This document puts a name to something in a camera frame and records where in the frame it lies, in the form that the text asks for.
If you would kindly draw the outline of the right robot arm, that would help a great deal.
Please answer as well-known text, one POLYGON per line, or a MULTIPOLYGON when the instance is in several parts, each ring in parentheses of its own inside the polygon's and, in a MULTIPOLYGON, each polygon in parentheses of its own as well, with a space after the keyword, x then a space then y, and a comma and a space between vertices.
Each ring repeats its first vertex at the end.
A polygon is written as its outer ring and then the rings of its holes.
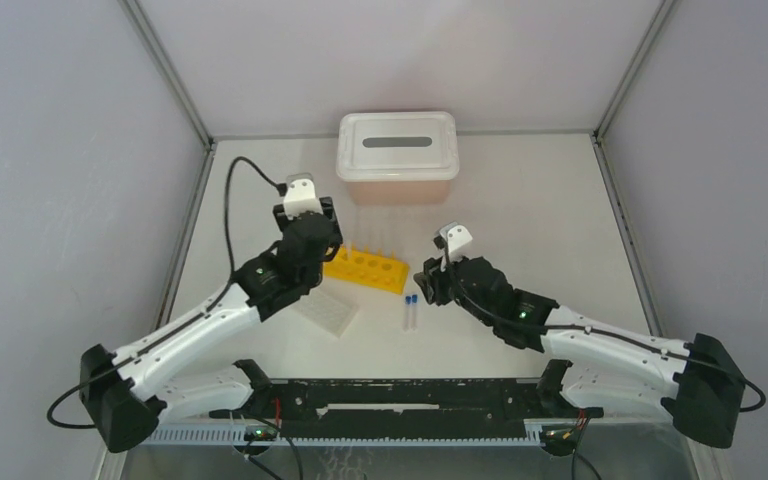
POLYGON ((509 346, 641 378, 661 389, 659 404, 679 432, 713 448, 732 445, 750 383, 718 339, 697 334, 684 342, 613 329, 513 287, 482 257, 430 258, 413 279, 427 303, 456 303, 509 346))

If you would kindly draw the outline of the yellow test tube rack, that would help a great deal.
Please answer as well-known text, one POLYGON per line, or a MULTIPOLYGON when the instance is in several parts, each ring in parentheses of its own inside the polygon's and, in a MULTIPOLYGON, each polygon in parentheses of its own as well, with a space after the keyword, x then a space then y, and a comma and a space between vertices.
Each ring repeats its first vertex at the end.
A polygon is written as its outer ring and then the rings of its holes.
POLYGON ((324 265, 326 277, 396 295, 404 292, 410 267, 392 256, 341 245, 337 255, 324 265))

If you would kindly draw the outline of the pink plastic bin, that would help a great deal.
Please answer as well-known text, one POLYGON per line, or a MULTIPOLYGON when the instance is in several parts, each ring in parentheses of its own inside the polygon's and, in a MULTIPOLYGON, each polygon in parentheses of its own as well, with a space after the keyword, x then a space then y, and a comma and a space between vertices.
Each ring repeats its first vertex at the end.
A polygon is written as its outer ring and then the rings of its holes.
POLYGON ((426 205, 442 203, 450 193, 450 180, 347 182, 357 205, 426 205))

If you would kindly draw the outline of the white plastic bin lid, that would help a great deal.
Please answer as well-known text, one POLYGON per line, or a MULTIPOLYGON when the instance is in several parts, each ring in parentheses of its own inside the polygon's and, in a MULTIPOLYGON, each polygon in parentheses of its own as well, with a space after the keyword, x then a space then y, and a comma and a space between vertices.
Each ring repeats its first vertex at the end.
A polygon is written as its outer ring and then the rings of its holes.
POLYGON ((449 181, 459 169, 447 112, 353 113, 340 122, 336 172, 345 182, 449 181))

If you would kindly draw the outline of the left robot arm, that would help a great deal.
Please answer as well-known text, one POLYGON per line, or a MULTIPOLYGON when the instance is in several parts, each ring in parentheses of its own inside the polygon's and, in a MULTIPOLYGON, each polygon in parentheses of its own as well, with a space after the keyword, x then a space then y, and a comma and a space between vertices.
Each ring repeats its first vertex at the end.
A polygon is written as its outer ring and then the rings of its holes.
POLYGON ((121 453, 150 437, 161 424, 216 410, 265 414, 273 394, 268 377, 250 360, 213 373, 182 377, 180 371, 225 339, 298 302, 322 282, 323 266, 343 242, 330 197, 284 201, 273 209, 282 234, 264 252, 234 270, 203 303, 153 333, 109 351, 100 344, 80 359, 79 383, 57 397, 56 408, 77 395, 107 450, 121 453))

